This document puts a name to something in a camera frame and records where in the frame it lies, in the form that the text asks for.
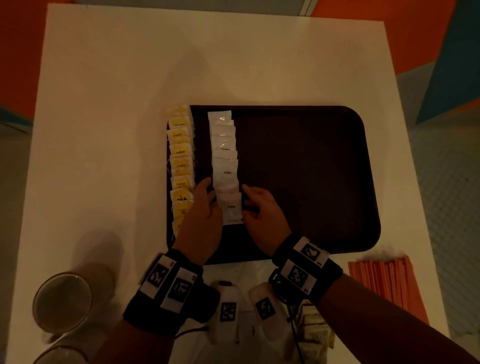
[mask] white table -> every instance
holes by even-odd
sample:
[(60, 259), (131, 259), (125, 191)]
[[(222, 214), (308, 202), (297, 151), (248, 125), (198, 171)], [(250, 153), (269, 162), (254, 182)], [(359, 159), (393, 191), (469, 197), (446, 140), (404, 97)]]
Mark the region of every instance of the white table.
[[(40, 284), (84, 261), (119, 271), (115, 315), (165, 250), (168, 106), (346, 105), (363, 119), (382, 235), (333, 259), (407, 254), (431, 325), (448, 334), (381, 22), (49, 5), (7, 362), (47, 346), (31, 315)], [(271, 262), (207, 267), (244, 291)], [(176, 343), (188, 362), (200, 335)], [(329, 363), (355, 363), (338, 341)]]

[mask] black wristband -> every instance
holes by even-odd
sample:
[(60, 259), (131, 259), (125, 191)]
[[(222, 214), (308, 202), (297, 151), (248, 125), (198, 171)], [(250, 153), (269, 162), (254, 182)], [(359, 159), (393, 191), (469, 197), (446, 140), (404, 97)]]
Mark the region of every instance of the black wristband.
[(158, 335), (175, 335), (188, 317), (208, 321), (220, 293), (204, 284), (202, 273), (202, 267), (178, 250), (157, 256), (123, 318)]
[(279, 298), (290, 304), (304, 299), (317, 303), (343, 274), (343, 269), (329, 258), (328, 252), (296, 234), (283, 241), (272, 262), (279, 269), (275, 269), (269, 281)]

